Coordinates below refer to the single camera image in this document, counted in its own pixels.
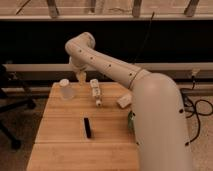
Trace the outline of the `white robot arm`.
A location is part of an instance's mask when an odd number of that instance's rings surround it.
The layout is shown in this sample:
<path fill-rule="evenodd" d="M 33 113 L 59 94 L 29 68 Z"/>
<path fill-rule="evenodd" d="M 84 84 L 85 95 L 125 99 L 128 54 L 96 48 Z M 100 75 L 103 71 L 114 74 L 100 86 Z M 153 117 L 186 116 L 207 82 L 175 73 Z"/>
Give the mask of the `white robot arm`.
<path fill-rule="evenodd" d="M 94 49 L 95 39 L 84 32 L 65 44 L 73 67 L 87 65 L 132 91 L 139 171 L 194 171 L 184 103 L 176 83 Z"/>

